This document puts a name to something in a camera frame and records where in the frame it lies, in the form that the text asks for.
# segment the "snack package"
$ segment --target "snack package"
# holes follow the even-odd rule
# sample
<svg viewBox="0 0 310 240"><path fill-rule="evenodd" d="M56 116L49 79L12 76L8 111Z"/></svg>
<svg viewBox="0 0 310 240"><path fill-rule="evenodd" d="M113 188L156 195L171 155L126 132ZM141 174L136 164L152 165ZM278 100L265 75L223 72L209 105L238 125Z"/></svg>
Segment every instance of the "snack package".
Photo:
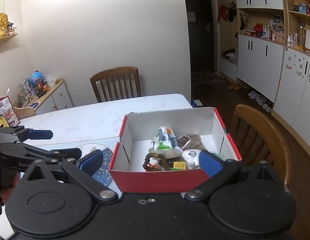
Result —
<svg viewBox="0 0 310 240"><path fill-rule="evenodd" d="M185 134L181 137L178 137L176 140L182 151L186 151L189 149L198 149L202 151L207 151L205 146L202 144L199 135Z"/></svg>
<svg viewBox="0 0 310 240"><path fill-rule="evenodd" d="M182 155L182 150L178 146L172 129L165 126L159 128L158 134L153 138L151 143L154 146L154 152L164 155L165 159Z"/></svg>
<svg viewBox="0 0 310 240"><path fill-rule="evenodd" d="M0 114L5 116L9 126L17 126L20 124L8 96L0 98Z"/></svg>

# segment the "doormat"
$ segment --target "doormat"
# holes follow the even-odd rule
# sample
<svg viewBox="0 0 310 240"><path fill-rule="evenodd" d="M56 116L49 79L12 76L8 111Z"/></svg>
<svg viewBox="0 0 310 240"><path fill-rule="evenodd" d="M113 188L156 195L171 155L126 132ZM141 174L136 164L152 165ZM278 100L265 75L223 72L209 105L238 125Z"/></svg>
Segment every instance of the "doormat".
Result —
<svg viewBox="0 0 310 240"><path fill-rule="evenodd" d="M209 85L226 83L225 76L223 74L217 75L211 71L200 71L191 73L192 85Z"/></svg>

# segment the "snack bag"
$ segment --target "snack bag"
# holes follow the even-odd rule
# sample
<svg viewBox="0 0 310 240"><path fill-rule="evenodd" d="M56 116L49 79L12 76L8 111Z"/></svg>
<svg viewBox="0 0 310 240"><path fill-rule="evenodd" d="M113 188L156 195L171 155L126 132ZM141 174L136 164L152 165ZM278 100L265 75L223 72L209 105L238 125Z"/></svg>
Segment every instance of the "snack bag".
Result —
<svg viewBox="0 0 310 240"><path fill-rule="evenodd" d="M182 155L176 137L172 129L165 126L159 128L158 134L153 138L154 152L164 155L165 159L171 159Z"/></svg>

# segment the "yellow label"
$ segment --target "yellow label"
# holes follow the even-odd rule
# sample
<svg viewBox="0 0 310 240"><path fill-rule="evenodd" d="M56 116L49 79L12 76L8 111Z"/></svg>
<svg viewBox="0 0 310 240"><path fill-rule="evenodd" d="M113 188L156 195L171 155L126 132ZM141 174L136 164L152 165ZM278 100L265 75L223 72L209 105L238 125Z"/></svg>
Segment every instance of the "yellow label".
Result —
<svg viewBox="0 0 310 240"><path fill-rule="evenodd" d="M186 170L186 162L174 162L173 165L175 169Z"/></svg>

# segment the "drawer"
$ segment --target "drawer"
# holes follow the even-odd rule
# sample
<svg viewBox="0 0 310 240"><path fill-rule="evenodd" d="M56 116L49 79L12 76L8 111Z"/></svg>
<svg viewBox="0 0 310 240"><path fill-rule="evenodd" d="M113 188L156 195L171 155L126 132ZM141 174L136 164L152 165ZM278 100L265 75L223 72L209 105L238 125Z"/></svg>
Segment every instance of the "drawer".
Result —
<svg viewBox="0 0 310 240"><path fill-rule="evenodd" d="M65 83L61 84L60 87L56 89L52 94L52 97L57 106L66 96L67 96L67 90L66 90Z"/></svg>
<svg viewBox="0 0 310 240"><path fill-rule="evenodd" d="M58 105L57 109L63 110L63 109L72 108L72 107L73 105L72 105L71 99L69 95L66 95L66 97Z"/></svg>

